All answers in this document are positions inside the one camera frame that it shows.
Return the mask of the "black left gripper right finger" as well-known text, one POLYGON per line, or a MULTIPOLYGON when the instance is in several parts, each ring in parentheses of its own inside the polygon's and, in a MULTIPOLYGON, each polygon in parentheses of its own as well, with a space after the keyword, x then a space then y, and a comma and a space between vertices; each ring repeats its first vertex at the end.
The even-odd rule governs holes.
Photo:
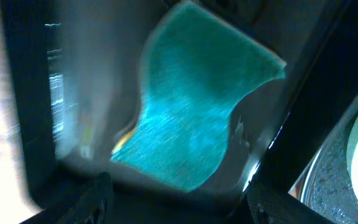
POLYGON ((278 192, 259 181, 249 184, 247 203, 257 224, 333 224, 290 194, 278 192))

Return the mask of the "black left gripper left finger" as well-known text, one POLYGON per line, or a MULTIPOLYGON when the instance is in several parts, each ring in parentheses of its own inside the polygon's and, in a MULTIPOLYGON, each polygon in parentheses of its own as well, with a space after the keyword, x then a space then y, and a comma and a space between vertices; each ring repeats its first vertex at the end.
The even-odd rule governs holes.
POLYGON ((23 221, 25 224, 113 222, 114 191, 111 177, 103 172, 52 207, 23 221))

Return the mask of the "green scrubbing sponge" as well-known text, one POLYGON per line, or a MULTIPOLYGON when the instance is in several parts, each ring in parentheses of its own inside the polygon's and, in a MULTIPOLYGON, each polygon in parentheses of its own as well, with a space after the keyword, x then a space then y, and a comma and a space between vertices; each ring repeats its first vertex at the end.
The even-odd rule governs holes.
POLYGON ((139 121, 111 161, 174 189, 197 189, 224 158, 238 102, 283 79, 285 65, 200 4, 178 2, 147 40, 139 121))

